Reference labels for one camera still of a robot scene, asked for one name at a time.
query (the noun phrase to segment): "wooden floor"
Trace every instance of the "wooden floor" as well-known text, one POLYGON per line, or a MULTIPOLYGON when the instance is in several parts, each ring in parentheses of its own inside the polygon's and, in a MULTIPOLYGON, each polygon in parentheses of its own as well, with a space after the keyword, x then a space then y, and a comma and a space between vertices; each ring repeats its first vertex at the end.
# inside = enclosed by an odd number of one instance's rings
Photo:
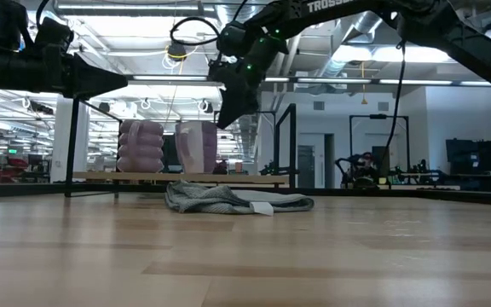
POLYGON ((6 306, 491 306, 491 206, 316 198, 263 217, 0 199, 6 306))

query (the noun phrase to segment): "gray cloth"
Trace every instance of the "gray cloth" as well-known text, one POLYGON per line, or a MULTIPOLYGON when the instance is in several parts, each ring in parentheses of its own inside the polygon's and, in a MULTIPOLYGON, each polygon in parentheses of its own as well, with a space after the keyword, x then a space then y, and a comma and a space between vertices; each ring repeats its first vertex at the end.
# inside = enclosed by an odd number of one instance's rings
POLYGON ((231 190, 228 186, 207 188, 195 183, 178 181, 166 189, 166 205, 174 211, 220 214, 253 214, 252 201, 266 201, 274 212, 308 211, 314 200, 301 194, 276 194, 249 190, 231 190))

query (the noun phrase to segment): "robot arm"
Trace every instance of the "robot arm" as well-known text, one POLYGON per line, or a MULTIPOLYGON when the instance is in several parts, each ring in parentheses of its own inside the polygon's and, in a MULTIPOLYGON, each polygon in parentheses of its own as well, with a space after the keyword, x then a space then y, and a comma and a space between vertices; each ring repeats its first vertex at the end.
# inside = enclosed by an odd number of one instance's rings
POLYGON ((368 10, 404 41, 444 51, 491 83, 491 38, 464 24, 448 0, 280 0, 243 24, 230 22, 217 40, 224 55, 239 58, 210 64, 210 78, 226 87, 217 126, 258 109, 257 88, 278 52, 287 53, 286 39, 308 26, 368 10))

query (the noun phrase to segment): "ceiling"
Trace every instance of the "ceiling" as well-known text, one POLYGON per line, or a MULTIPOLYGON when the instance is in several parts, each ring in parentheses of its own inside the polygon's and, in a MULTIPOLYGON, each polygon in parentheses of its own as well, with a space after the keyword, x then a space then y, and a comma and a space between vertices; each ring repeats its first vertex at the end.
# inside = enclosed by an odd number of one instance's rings
MULTIPOLYGON (((34 21, 35 9, 39 1, 22 0, 30 15, 30 30, 36 34, 34 21)), ((229 16, 234 15, 240 1, 204 0, 202 14, 221 30, 229 16)), ((249 18, 262 9, 268 1, 250 1, 239 19, 249 18)), ((459 13, 470 20, 485 26, 491 18, 491 1, 452 1, 459 13)), ((183 62, 174 62, 167 55, 170 44, 169 32, 173 25, 184 16, 198 15, 198 2, 182 1, 164 2, 162 0, 59 0, 53 2, 52 8, 46 10, 46 16, 68 24, 75 32, 76 39, 70 52, 78 53, 89 64, 110 71, 124 74, 182 74, 206 75, 207 62, 217 57, 214 43, 199 48, 187 48, 188 56, 183 62), (145 6, 156 5, 157 9, 145 9, 145 6)), ((339 46, 367 49, 376 54, 379 49, 395 47, 400 41, 395 31, 385 24, 373 30, 373 38, 368 43, 358 38, 340 41, 335 44, 336 26, 341 21, 326 22, 305 29, 294 45, 291 55, 283 56, 274 62, 268 75, 313 76, 320 73, 336 54, 339 46)), ((188 41, 201 41, 214 38, 212 30, 200 22, 183 24, 176 37, 188 41)), ((348 78, 397 78, 399 62, 346 61, 339 76, 348 78)), ((439 63, 410 62, 407 64, 406 78, 409 79, 452 79, 475 80, 477 76, 451 61, 439 63)), ((263 87, 273 90, 272 86, 263 87)), ((361 85, 349 84, 340 92, 354 94, 363 90, 361 85)), ((367 91, 392 92, 393 86, 371 86, 367 91)), ((290 86, 288 95, 294 91, 290 86)), ((56 94, 27 93, 11 90, 0 90, 0 142, 19 143, 10 140, 25 139, 43 142, 34 150, 49 153, 53 141, 55 117, 33 112, 25 100, 34 101, 46 107, 56 109, 56 94)), ((219 89, 212 85, 173 86, 173 85, 129 85, 90 100, 99 105, 106 102, 111 113, 120 118, 151 119, 167 122, 167 131, 173 131, 177 120, 213 120, 212 113, 205 113, 202 108, 206 102, 218 109, 221 103, 219 89)), ((118 127, 105 115, 92 110, 90 120, 90 138, 95 140, 103 134, 116 144, 118 127)), ((220 154, 225 159, 253 160, 254 143, 257 133, 257 116, 251 116, 231 125, 227 131, 221 131, 220 154)), ((114 157, 114 151, 107 150, 99 142, 90 143, 92 156, 96 153, 107 153, 114 157)))

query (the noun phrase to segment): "pillar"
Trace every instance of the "pillar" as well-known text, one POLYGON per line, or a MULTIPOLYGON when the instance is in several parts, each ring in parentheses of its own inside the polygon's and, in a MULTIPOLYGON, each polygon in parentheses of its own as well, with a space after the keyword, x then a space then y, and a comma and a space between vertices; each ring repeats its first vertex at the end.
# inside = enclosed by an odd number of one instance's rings
MULTIPOLYGON (((51 182, 66 181, 67 153, 72 122, 73 99, 58 96, 56 102, 55 139, 52 152, 51 182)), ((90 108, 79 103, 77 139, 75 141, 75 160, 73 171, 87 171, 86 163, 89 147, 90 108)))

